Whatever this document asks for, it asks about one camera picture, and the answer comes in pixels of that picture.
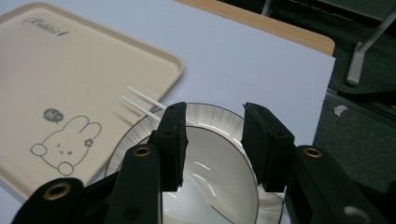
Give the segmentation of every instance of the beige tray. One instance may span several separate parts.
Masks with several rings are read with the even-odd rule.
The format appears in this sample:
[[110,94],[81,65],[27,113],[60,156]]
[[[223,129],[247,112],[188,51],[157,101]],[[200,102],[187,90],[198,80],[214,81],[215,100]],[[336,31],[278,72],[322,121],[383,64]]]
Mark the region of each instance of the beige tray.
[[89,183],[181,75],[162,50],[47,4],[0,17],[0,174],[23,197],[58,177]]

